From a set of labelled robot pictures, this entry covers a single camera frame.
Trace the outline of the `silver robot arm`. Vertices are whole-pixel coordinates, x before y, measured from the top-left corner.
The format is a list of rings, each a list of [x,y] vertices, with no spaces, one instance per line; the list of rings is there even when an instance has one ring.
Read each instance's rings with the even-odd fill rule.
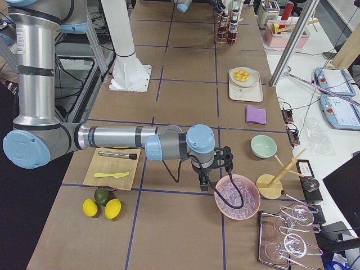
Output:
[[[224,168],[232,174],[229,147],[215,146],[213,131],[197,124],[183,132],[166,127],[99,127],[62,123],[55,117],[55,31],[84,33],[89,29],[86,1],[9,1],[16,25],[19,115],[3,139],[7,158],[33,169],[69,152],[89,147],[144,149],[150,160],[190,160],[200,187],[213,187],[208,174]]]
[[[222,1],[222,0],[204,0],[204,1],[192,1],[192,0],[177,0],[173,1],[175,3],[178,11],[185,13],[190,7],[191,3],[207,3],[212,6],[213,10],[216,14],[223,14],[228,10],[228,6],[230,1]]]

